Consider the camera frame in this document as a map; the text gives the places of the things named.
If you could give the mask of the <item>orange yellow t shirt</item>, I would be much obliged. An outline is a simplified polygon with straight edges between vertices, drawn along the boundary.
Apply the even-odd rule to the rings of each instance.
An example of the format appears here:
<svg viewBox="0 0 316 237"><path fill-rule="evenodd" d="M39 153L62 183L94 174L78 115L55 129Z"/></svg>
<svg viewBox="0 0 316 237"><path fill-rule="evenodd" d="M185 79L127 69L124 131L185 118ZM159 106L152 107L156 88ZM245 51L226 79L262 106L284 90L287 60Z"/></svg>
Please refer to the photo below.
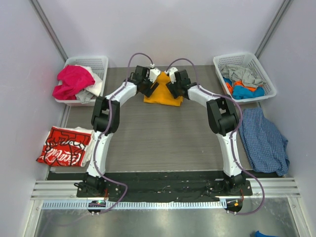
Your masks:
<svg viewBox="0 0 316 237"><path fill-rule="evenodd" d="M159 83L158 87L150 97L144 96L143 102L180 107L183 102L183 97L179 96L175 99L166 86L168 82L171 82L170 77L165 72L162 72L157 77L156 82Z"/></svg>

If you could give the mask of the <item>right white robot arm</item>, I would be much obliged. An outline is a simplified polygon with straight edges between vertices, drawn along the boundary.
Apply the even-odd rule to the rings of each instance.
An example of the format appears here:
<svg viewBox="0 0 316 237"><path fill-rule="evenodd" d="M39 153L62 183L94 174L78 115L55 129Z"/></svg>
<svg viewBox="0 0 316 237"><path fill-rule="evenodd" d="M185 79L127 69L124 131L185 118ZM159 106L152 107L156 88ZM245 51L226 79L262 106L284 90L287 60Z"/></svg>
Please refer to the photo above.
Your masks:
<svg viewBox="0 0 316 237"><path fill-rule="evenodd" d="M236 107L230 97L192 83L186 70L172 67L166 74L171 80L166 86L174 98L182 96L206 107L209 127L218 138L223 156L223 190L229 195L236 194L246 181L237 149L239 117L236 109L240 107Z"/></svg>

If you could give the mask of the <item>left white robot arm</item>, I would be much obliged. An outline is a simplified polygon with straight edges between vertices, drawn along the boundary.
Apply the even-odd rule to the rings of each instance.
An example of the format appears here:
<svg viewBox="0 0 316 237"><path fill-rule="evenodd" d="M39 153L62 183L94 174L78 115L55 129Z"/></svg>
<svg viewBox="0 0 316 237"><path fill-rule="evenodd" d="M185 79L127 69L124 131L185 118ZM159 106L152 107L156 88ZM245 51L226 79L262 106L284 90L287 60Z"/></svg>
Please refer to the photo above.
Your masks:
<svg viewBox="0 0 316 237"><path fill-rule="evenodd" d="M105 176L103 168L109 145L119 127L121 106L139 92L146 96L152 95L159 85L157 78L160 74L161 70L154 65L149 68L137 66L118 89L107 96L97 97L91 118L94 130L91 160L83 180L74 183L79 197L100 197L105 194L110 183L127 190L126 184Z"/></svg>

